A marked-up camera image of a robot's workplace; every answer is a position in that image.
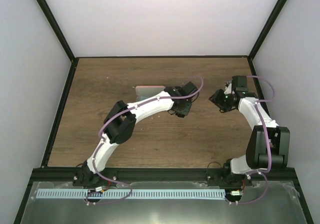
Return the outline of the black sunglasses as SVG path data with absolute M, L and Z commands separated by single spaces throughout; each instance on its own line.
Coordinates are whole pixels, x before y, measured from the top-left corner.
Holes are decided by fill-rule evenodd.
M 174 115 L 178 118 L 184 118 L 185 115 L 184 114 L 181 114 L 180 112 L 177 112 L 177 111 L 172 111 L 172 110 L 168 110 L 168 114 L 170 115 Z

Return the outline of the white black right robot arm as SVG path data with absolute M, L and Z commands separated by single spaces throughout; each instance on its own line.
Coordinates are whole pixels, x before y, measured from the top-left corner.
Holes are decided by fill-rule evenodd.
M 278 125 L 262 107 L 265 102 L 248 89 L 247 76 L 233 76 L 224 89 L 217 90 L 209 100 L 221 113 L 239 111 L 251 128 L 245 155 L 232 158 L 223 165 L 222 179 L 234 185 L 240 175 L 268 173 L 286 169 L 289 157 L 290 131 Z

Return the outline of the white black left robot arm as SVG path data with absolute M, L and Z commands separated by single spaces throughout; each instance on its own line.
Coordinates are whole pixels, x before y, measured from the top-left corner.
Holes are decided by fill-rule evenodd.
M 183 86 L 165 87 L 152 97 L 133 103 L 120 100 L 115 103 L 99 131 L 100 141 L 93 154 L 74 175 L 76 186 L 96 186 L 102 181 L 102 171 L 115 149 L 127 142 L 135 125 L 160 112 L 172 111 L 179 118 L 188 115 L 193 96 L 201 88 L 192 82 Z

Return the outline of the pink glasses case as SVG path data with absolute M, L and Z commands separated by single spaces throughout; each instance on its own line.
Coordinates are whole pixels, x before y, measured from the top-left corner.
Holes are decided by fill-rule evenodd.
M 142 101 L 148 99 L 152 96 L 159 94 L 163 91 L 165 86 L 136 86 L 135 87 L 135 94 L 136 94 L 136 101 Z

